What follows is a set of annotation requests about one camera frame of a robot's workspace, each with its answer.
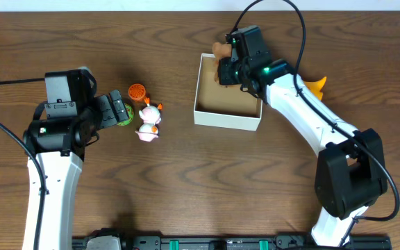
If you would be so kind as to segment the green number ball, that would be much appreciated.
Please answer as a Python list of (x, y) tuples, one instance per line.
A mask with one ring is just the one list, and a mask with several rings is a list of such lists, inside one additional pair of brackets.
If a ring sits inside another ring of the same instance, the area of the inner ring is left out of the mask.
[(123, 104), (117, 113), (117, 125), (118, 126), (128, 126), (134, 118), (134, 111), (130, 105), (127, 103)]

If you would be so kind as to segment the brown plush animal toy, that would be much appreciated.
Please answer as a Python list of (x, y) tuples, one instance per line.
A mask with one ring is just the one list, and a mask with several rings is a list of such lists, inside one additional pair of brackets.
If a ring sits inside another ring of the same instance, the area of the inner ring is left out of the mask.
[(218, 67), (219, 61), (222, 58), (229, 58), (231, 57), (232, 46), (230, 44), (221, 44), (220, 42), (215, 42), (212, 45), (212, 52), (215, 56), (215, 82), (219, 83), (219, 76), (218, 76)]

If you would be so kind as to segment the orange ribbed round toy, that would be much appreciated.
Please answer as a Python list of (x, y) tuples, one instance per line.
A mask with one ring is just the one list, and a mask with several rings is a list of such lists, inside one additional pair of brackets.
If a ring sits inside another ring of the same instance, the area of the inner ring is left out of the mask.
[(129, 97), (136, 101), (136, 102), (141, 102), (147, 97), (147, 91), (145, 86), (142, 84), (136, 83), (132, 84), (129, 89), (128, 89), (128, 95)]

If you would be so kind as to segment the white cardboard box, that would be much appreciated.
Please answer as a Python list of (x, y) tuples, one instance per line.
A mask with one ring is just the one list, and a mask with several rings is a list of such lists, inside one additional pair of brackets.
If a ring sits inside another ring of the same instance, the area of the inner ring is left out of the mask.
[(216, 83), (216, 71), (214, 55), (203, 53), (194, 99), (194, 123), (256, 131), (262, 118), (262, 101), (241, 91), (237, 85)]

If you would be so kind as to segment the white pink duck figurine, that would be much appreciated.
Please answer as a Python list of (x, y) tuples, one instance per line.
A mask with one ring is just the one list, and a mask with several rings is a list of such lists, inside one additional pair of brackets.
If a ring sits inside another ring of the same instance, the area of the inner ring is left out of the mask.
[(159, 129), (157, 125), (161, 122), (161, 110), (163, 105), (159, 103), (157, 106), (152, 106), (149, 97), (145, 97), (143, 101), (146, 107), (139, 111), (138, 115), (143, 121), (143, 124), (136, 131), (139, 139), (144, 142), (151, 142), (158, 138)]

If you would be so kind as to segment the yellow rubber duck toy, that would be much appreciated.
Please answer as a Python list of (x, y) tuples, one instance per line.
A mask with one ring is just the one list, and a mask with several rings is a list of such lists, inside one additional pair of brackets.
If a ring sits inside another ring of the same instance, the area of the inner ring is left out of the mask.
[(322, 79), (314, 82), (304, 81), (304, 84), (316, 96), (316, 98), (321, 101), (324, 95), (322, 89), (325, 86), (326, 80), (327, 77), (325, 76)]

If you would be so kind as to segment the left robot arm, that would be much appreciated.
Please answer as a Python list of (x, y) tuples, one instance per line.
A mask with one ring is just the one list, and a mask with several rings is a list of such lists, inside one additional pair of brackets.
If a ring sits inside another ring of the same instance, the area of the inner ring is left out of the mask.
[(71, 249), (74, 202), (85, 148), (128, 119), (118, 90), (87, 100), (45, 101), (24, 132), (29, 197), (23, 249)]

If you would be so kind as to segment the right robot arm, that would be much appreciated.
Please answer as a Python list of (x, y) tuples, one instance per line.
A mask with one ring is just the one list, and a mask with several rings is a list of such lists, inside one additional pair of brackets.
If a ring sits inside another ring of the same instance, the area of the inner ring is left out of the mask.
[(359, 131), (329, 110), (284, 60), (270, 52), (238, 54), (214, 43), (215, 80), (241, 85), (284, 116), (317, 156), (315, 192), (322, 205), (311, 230), (314, 247), (347, 247), (350, 232), (364, 212), (388, 190), (380, 136)]

